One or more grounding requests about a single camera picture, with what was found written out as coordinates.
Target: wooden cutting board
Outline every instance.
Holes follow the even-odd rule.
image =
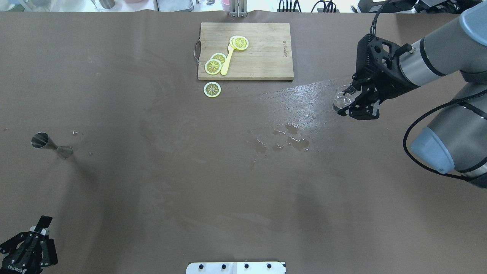
[[[205,64],[221,52],[228,54],[234,35],[244,36],[249,46],[235,50],[226,76],[209,75]],[[293,80],[293,54],[289,23],[201,23],[199,80]]]

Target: water spill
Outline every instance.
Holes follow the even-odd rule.
[[[262,154],[264,154],[266,151],[267,151],[267,147],[265,146],[264,143],[262,143],[259,138],[255,138],[255,142],[254,142],[254,149],[255,151],[257,152],[260,152]]]
[[[79,131],[72,130],[72,135],[73,135],[73,136],[77,136],[78,134],[80,134],[80,135],[84,135],[83,133],[81,133],[81,132],[79,132]]]
[[[286,132],[275,129],[274,130],[274,134],[276,134],[276,135],[277,134],[279,134],[279,135],[286,135]]]
[[[275,145],[272,147],[272,150],[273,151],[281,151],[282,150],[282,146],[281,145]]]
[[[289,136],[288,138],[288,144],[291,144],[295,149],[301,151],[305,148],[307,148],[309,146],[309,141],[308,140],[305,140],[305,139],[301,139],[301,140],[298,140],[298,139],[295,139],[291,136]]]
[[[293,123],[287,123],[286,125],[287,131],[291,134],[298,134],[298,127],[299,125]]]

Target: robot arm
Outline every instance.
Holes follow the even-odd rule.
[[[412,45],[399,46],[371,31],[358,43],[353,81],[336,94],[334,109],[358,120],[377,119],[385,100],[460,71],[467,85],[411,149],[437,173],[455,169],[467,180],[483,176],[479,186],[487,187],[486,14],[482,2]]]
[[[0,274],[39,274],[46,267],[57,264],[54,240],[49,238],[52,217],[42,216],[30,231],[21,232],[0,244],[3,259]]]

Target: cutting board handle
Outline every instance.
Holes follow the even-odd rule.
[[[200,52],[198,53],[198,57],[196,57],[196,47],[198,46],[198,44],[200,45]],[[194,44],[194,51],[193,51],[193,56],[196,59],[197,64],[200,63],[199,60],[200,54],[201,54],[201,37],[198,37],[198,41],[196,42],[196,44]]]

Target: metal container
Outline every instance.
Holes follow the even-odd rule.
[[[31,145],[37,149],[51,149],[54,150],[61,159],[67,159],[73,154],[72,147],[57,146],[53,140],[45,132],[39,132],[32,137]]]
[[[192,11],[192,0],[157,0],[159,11]]]
[[[115,0],[99,0],[104,9],[111,9],[115,6]]]

